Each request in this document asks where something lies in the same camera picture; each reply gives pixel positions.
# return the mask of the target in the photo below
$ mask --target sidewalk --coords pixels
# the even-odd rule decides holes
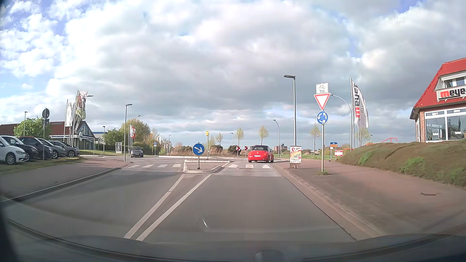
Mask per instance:
[[[122,160],[88,158],[84,162],[69,165],[54,165],[24,172],[0,176],[0,190],[5,198],[14,198],[50,186],[60,185],[75,179],[110,171],[126,163]]]
[[[380,234],[440,233],[466,223],[460,188],[334,161],[324,162],[326,176],[314,175],[320,160],[305,160],[300,169],[289,169],[289,162],[275,166]]]

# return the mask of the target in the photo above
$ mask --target brick building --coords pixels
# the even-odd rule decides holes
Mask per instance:
[[[414,105],[416,141],[457,140],[466,133],[466,58],[445,62]]]

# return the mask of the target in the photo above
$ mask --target yield sign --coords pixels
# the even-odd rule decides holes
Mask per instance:
[[[321,110],[323,110],[325,105],[327,104],[327,101],[329,100],[330,93],[315,94],[314,97],[317,103],[319,104]]]

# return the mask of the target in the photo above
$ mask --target lane marking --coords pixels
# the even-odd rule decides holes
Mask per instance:
[[[180,200],[178,200],[173,206],[171,206],[163,215],[161,215],[150,227],[148,227],[136,240],[143,241],[154,229],[162,223],[162,221],[167,218],[174,210],[177,208],[185,199],[187,199],[194,190],[196,190],[202,183],[204,183],[212,174],[209,174],[204,179],[202,179],[196,186],[194,186],[186,195],[184,195]]]
[[[165,195],[157,201],[157,203],[149,210],[147,213],[124,235],[124,238],[131,238],[137,230],[151,217],[151,215],[157,210],[157,208],[162,205],[162,203],[167,199],[171,192],[176,188],[179,182],[185,177],[185,174],[182,174],[181,177],[175,182],[175,184],[165,193]]]

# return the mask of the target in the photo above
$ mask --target direction sign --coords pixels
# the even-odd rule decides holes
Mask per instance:
[[[325,111],[320,111],[315,118],[319,124],[326,124],[329,120],[329,114]]]
[[[202,155],[204,153],[204,146],[202,144],[200,144],[200,143],[197,143],[192,147],[192,152],[196,156],[200,156],[200,155]]]
[[[42,118],[48,118],[50,116],[50,110],[48,108],[42,111]]]
[[[329,83],[321,83],[315,85],[315,93],[316,94],[323,94],[329,92]]]
[[[315,94],[314,98],[319,104],[319,107],[321,110],[325,108],[325,105],[327,104],[327,101],[329,100],[330,93],[323,93],[323,94]]]

